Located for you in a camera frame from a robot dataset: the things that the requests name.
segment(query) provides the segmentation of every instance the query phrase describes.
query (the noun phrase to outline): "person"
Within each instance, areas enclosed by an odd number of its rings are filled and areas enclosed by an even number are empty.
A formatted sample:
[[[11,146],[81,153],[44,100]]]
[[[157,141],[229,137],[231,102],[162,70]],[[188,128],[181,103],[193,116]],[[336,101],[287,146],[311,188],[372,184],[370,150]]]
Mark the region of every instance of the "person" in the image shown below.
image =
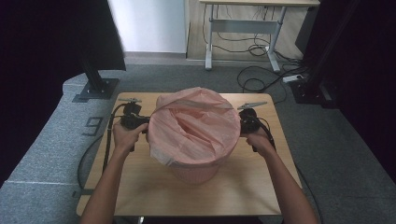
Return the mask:
[[[318,223],[311,204],[277,155],[265,131],[260,128],[255,133],[243,136],[247,138],[249,145],[257,148],[257,152],[267,163],[284,223]]]
[[[134,130],[127,130],[118,121],[113,125],[114,151],[91,198],[85,206],[79,223],[112,223],[116,210],[122,167],[139,134],[148,128],[142,124]]]
[[[147,128],[147,124],[142,124],[135,130],[129,131],[123,128],[120,122],[113,125],[115,142],[113,155],[84,209],[80,223],[112,223],[122,166],[139,134]],[[257,148],[258,153],[267,163],[284,223],[318,223],[310,203],[277,155],[265,131],[259,129],[242,137],[246,137],[247,143]]]

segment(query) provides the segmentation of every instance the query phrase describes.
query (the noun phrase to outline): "desk leg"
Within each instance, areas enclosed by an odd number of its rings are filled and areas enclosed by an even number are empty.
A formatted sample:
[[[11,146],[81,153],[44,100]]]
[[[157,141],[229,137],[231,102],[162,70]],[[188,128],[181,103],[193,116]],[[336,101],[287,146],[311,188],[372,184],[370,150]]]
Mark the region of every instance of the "desk leg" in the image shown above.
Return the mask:
[[[277,38],[279,37],[280,28],[282,28],[283,19],[285,18],[285,14],[286,14],[286,7],[282,7],[282,10],[280,11],[280,17],[276,24],[274,38],[271,40],[270,47],[265,47],[265,49],[267,50],[267,55],[270,60],[270,63],[273,66],[274,72],[276,72],[276,73],[280,72],[280,69],[279,69],[279,65],[277,64],[277,61],[276,61],[274,49],[275,49],[275,44],[276,44]]]
[[[215,5],[211,5],[210,18],[209,18],[209,43],[206,44],[206,58],[205,58],[205,69],[212,69],[212,21],[213,21],[213,8]]]

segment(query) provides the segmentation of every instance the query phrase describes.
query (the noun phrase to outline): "dark backdrop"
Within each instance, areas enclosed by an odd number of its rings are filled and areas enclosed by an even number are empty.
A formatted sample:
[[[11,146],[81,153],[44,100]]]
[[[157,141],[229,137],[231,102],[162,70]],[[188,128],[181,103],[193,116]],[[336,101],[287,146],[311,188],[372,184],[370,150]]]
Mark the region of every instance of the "dark backdrop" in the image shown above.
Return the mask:
[[[350,4],[357,4],[353,11]],[[394,1],[322,0],[304,58],[337,106],[396,182],[396,4]],[[351,13],[329,56],[326,44]]]
[[[77,49],[98,70],[125,70],[106,0],[0,3],[1,185],[33,144],[62,97],[84,73]]]

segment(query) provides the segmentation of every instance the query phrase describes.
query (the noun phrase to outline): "white wall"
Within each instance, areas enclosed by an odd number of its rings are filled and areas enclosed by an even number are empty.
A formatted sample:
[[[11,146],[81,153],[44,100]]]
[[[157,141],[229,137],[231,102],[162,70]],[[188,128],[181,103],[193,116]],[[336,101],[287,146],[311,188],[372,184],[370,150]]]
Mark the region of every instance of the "white wall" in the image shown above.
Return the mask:
[[[187,52],[188,0],[108,0],[128,52]]]

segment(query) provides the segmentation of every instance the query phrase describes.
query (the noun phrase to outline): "power strip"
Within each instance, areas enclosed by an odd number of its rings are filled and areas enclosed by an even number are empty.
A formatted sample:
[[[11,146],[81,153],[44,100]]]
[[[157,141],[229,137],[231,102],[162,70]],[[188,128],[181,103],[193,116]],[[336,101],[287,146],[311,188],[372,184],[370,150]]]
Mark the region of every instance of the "power strip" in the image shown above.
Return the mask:
[[[291,81],[303,80],[303,79],[304,79],[303,76],[295,75],[295,76],[284,77],[283,78],[283,82],[284,83],[288,83],[288,82],[291,82]]]

